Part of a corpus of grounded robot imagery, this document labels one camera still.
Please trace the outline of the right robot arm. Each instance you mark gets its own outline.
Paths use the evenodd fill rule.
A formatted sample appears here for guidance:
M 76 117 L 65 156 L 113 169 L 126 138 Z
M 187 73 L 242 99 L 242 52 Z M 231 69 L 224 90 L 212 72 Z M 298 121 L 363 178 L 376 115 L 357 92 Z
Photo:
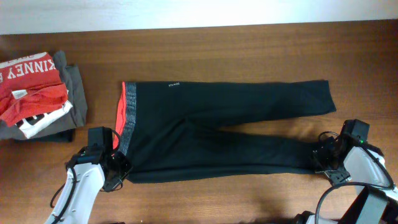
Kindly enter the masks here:
M 397 224 L 397 185 L 384 165 L 380 150 L 366 141 L 346 137 L 348 153 L 344 168 L 351 175 L 349 182 L 335 184 L 320 197 L 315 212 L 304 211 L 291 221 L 296 224 L 311 223 L 394 223 Z M 342 187 L 354 187 L 358 193 L 350 207 L 339 220 L 320 216 L 326 197 Z

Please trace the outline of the black leggings with red waistband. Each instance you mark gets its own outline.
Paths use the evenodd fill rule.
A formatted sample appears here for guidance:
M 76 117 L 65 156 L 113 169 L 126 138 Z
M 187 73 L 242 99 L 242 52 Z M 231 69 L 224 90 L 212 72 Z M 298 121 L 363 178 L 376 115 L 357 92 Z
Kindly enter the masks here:
M 312 174 L 319 142 L 229 132 L 336 111 L 326 80 L 295 83 L 124 82 L 114 142 L 137 184 L 245 174 Z

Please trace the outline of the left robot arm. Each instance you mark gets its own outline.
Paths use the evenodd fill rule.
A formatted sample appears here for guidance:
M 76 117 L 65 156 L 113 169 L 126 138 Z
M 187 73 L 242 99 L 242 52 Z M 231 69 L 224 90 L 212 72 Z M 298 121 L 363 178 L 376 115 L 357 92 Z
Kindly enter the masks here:
M 88 223 L 99 192 L 121 189 L 132 170 L 123 153 L 104 146 L 83 147 L 65 167 L 66 182 L 46 223 Z

